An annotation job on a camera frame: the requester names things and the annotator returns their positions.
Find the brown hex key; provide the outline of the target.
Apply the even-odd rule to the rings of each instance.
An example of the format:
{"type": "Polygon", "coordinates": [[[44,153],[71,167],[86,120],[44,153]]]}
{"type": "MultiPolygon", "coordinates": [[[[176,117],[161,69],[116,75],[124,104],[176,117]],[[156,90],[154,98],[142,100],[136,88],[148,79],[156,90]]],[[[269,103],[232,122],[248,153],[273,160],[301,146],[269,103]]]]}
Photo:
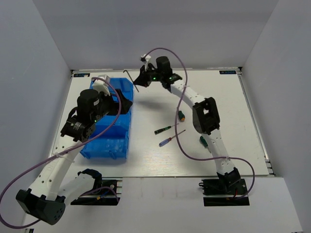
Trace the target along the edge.
{"type": "Polygon", "coordinates": [[[136,89],[137,92],[139,93],[139,90],[138,90],[137,86],[134,84],[134,80],[133,80],[133,78],[131,77],[131,75],[130,75],[130,73],[128,72],[128,70],[127,70],[127,69],[124,69],[124,70],[123,70],[123,73],[126,73],[126,74],[128,75],[128,77],[130,78],[130,80],[131,80],[133,86],[135,87],[135,89],[136,89]]]}

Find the black green precision screwdriver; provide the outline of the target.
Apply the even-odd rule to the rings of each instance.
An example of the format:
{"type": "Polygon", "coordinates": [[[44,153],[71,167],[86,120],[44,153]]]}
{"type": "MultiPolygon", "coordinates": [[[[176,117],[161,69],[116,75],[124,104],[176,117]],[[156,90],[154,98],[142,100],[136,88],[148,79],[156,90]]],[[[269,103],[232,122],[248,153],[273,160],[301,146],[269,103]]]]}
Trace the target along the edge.
{"type": "Polygon", "coordinates": [[[162,132],[164,132],[164,131],[167,131],[167,130],[171,129],[172,127],[174,127],[174,126],[176,126],[176,125],[178,125],[178,123],[177,123],[177,124],[174,124],[174,125],[171,125],[171,126],[167,126],[167,127],[158,129],[158,130],[155,130],[154,133],[155,133],[155,135],[158,135],[158,134],[160,134],[160,133],[162,133],[162,132]]]}

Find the blue red screwdriver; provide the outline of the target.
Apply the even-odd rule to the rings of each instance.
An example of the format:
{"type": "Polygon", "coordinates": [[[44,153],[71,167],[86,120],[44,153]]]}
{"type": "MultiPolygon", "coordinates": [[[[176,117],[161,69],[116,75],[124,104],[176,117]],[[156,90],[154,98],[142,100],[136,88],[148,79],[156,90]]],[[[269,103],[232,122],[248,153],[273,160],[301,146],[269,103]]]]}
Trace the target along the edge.
{"type": "Polygon", "coordinates": [[[169,137],[169,138],[163,140],[162,142],[160,142],[160,143],[158,144],[159,147],[162,147],[162,146],[168,144],[168,143],[171,142],[174,138],[176,138],[177,135],[180,135],[180,134],[182,134],[182,133],[185,132],[185,131],[186,131],[186,130],[182,130],[182,131],[180,131],[179,133],[177,133],[176,135],[174,135],[174,136],[172,136],[172,137],[169,137]]]}

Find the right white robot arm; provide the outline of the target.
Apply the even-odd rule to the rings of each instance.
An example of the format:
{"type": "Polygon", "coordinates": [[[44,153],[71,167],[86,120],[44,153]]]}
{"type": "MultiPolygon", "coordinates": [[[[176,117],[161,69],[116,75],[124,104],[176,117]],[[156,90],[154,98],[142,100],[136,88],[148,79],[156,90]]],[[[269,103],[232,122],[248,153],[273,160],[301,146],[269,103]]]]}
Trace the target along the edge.
{"type": "Polygon", "coordinates": [[[140,68],[135,85],[148,87],[151,82],[161,82],[170,93],[180,98],[192,109],[192,123],[195,130],[207,142],[207,148],[215,160],[216,173],[219,178],[219,187],[224,193],[232,193],[237,188],[241,176],[230,160],[220,132],[220,117],[214,98],[204,98],[190,86],[188,80],[183,80],[173,73],[170,61],[166,56],[156,59],[156,66],[149,60],[149,55],[141,56],[144,65],[140,68]]]}

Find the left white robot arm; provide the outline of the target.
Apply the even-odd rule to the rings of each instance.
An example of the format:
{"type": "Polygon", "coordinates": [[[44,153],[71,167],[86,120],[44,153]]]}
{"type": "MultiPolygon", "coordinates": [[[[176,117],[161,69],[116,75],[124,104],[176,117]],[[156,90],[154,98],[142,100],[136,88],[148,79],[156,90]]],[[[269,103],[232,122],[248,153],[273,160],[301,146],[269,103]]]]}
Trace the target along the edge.
{"type": "Polygon", "coordinates": [[[83,90],[61,130],[55,155],[45,166],[27,190],[19,190],[16,200],[29,215],[50,225],[56,224],[66,206],[82,194],[97,194],[102,190],[100,172],[85,169],[78,176],[62,186],[61,183],[84,145],[94,138],[96,123],[104,116],[118,118],[129,112],[132,102],[120,89],[112,93],[95,89],[83,90]]]}

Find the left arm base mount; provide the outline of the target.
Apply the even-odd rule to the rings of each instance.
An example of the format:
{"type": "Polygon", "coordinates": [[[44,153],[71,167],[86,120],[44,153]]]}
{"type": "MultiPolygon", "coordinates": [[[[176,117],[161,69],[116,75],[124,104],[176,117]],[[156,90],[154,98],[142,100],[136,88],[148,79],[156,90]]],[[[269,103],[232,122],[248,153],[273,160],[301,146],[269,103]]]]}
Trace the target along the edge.
{"type": "Polygon", "coordinates": [[[71,202],[72,206],[117,206],[122,193],[122,178],[104,179],[89,192],[71,202]]]}

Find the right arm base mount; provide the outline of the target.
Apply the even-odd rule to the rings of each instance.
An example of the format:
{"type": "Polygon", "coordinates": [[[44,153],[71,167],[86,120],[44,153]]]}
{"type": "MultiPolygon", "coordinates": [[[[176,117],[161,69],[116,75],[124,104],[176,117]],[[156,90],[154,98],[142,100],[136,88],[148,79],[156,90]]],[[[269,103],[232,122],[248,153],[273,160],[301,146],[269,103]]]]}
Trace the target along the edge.
{"type": "Polygon", "coordinates": [[[203,202],[205,207],[228,207],[249,206],[249,198],[246,194],[247,187],[245,179],[241,179],[228,190],[218,179],[204,179],[199,182],[203,191],[203,202]]]}

